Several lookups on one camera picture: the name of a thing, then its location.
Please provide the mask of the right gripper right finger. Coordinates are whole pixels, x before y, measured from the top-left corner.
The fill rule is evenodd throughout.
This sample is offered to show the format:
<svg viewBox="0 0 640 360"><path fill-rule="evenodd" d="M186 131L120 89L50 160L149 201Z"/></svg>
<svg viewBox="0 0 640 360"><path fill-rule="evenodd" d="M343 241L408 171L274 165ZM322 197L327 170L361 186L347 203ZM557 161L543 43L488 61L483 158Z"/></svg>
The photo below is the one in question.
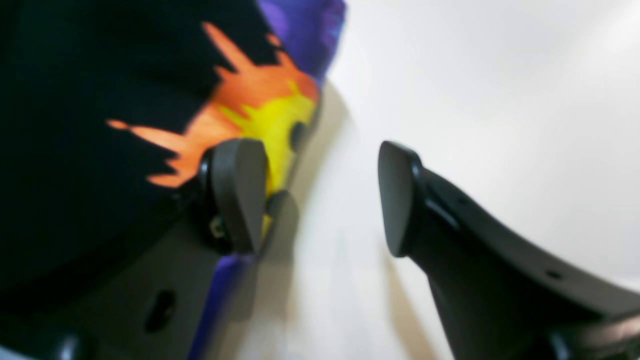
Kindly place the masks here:
<svg viewBox="0 0 640 360"><path fill-rule="evenodd" d="M639 294L503 225L393 141L378 153L387 248L425 273L457 360L637 360Z"/></svg>

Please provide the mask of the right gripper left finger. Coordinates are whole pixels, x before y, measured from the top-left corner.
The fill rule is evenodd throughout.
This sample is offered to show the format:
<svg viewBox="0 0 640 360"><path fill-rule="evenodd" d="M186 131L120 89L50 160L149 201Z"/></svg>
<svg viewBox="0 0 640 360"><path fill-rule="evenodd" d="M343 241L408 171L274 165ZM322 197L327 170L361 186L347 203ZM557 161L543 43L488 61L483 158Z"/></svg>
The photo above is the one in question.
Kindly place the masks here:
<svg viewBox="0 0 640 360"><path fill-rule="evenodd" d="M240 137L114 238L54 268L1 255L3 360L186 360L218 262L261 247L268 156Z"/></svg>

